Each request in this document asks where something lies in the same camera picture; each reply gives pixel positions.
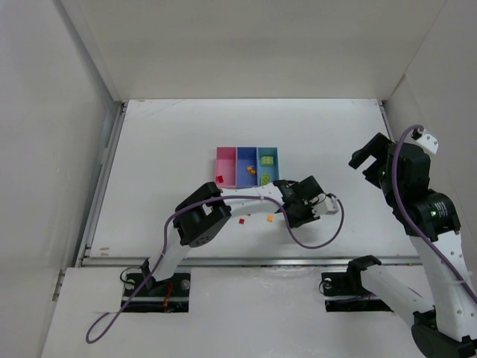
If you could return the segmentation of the green lego brick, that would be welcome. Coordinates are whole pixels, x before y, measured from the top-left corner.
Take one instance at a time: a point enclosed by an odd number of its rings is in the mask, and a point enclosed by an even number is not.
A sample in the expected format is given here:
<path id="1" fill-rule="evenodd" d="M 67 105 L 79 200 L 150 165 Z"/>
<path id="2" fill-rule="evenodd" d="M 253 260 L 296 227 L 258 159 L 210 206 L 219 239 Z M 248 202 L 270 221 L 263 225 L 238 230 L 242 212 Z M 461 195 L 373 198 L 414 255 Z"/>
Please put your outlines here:
<path id="1" fill-rule="evenodd" d="M 260 165 L 261 166 L 273 166 L 274 165 L 274 157 L 273 156 L 263 156 L 260 158 Z"/>
<path id="2" fill-rule="evenodd" d="M 260 185 L 265 186 L 271 182 L 271 176 L 269 174 L 263 174 L 260 177 Z"/>

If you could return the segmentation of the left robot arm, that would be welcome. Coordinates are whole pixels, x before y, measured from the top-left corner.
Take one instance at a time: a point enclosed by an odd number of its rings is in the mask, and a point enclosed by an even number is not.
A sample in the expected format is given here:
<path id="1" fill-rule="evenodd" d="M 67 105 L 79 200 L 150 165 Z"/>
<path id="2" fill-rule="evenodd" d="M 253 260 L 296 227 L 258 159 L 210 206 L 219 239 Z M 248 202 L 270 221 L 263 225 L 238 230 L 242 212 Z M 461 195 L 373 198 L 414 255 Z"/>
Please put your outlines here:
<path id="1" fill-rule="evenodd" d="M 335 204 L 312 176 L 301 182 L 275 180 L 244 189 L 205 183 L 166 220 L 162 248 L 141 266 L 145 289 L 152 292 L 161 287 L 191 249 L 211 242 L 231 218 L 276 212 L 284 215 L 288 228 L 296 228 L 334 213 Z"/>

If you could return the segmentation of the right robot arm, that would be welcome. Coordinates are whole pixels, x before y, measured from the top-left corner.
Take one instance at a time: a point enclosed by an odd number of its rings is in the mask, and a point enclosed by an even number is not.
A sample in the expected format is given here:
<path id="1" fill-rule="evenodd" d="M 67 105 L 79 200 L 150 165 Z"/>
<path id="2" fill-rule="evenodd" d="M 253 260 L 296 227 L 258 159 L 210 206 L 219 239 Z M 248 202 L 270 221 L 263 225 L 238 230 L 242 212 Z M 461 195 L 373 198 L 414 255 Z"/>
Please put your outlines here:
<path id="1" fill-rule="evenodd" d="M 408 325 L 423 356 L 475 357 L 476 291 L 462 254 L 461 223 L 452 200 L 429 187 L 429 155 L 436 153 L 437 140 L 421 127 L 411 132 L 414 144 L 375 135 L 349 164 L 357 169 L 374 158 L 364 177 L 381 189 L 402 224 L 432 299 L 421 297 L 370 255 L 349 262 L 348 281 L 354 292 L 369 292 L 390 307 Z"/>

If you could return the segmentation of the light blue container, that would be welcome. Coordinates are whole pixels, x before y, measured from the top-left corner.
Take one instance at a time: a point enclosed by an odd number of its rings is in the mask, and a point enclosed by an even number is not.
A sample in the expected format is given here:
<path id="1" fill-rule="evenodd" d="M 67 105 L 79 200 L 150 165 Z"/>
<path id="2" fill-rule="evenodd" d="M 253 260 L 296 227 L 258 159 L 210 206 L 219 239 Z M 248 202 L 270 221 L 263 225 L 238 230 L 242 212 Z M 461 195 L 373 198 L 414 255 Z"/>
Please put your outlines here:
<path id="1" fill-rule="evenodd" d="M 273 156 L 273 166 L 261 166 L 260 158 L 263 156 Z M 260 185 L 260 177 L 263 174 L 269 174 L 271 176 L 271 182 L 279 180 L 279 156 L 278 148 L 276 147 L 258 147 L 257 148 L 257 178 Z"/>

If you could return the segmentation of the pink container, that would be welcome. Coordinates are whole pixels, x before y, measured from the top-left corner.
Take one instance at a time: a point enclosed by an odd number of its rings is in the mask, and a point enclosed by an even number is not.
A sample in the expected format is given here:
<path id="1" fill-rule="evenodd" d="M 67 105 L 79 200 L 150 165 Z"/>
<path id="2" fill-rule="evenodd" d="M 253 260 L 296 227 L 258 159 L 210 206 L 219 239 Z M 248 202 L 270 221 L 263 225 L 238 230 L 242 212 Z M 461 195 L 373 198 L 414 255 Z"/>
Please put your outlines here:
<path id="1" fill-rule="evenodd" d="M 237 147 L 217 147 L 215 156 L 215 183 L 221 188 L 236 187 Z M 219 183 L 217 176 L 223 176 Z"/>

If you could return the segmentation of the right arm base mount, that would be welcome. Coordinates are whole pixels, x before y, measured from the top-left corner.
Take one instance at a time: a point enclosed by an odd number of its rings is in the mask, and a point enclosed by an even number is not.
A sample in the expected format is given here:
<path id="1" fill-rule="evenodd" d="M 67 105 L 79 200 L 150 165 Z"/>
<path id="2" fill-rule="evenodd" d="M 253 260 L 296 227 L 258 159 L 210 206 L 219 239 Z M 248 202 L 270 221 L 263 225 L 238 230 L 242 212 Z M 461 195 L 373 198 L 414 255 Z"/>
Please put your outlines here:
<path id="1" fill-rule="evenodd" d="M 325 297 L 327 313 L 390 312 L 392 309 L 361 283 L 361 273 L 382 262 L 372 255 L 348 262 L 345 271 L 325 271 L 321 274 L 319 291 Z"/>

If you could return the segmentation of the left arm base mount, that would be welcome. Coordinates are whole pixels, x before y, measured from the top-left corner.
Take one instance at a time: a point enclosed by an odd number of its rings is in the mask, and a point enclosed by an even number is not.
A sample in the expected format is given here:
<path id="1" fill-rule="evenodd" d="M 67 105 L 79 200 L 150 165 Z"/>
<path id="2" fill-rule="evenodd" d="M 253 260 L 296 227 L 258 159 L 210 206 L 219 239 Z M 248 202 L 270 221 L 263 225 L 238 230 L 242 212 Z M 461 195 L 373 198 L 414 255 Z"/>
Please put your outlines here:
<path id="1" fill-rule="evenodd" d="M 142 283 L 143 276 L 135 267 L 126 268 L 119 276 L 123 284 L 121 305 Z M 191 271 L 180 269 L 167 280 L 156 282 L 151 279 L 135 295 L 124 309 L 125 313 L 187 313 L 189 311 L 189 293 Z"/>

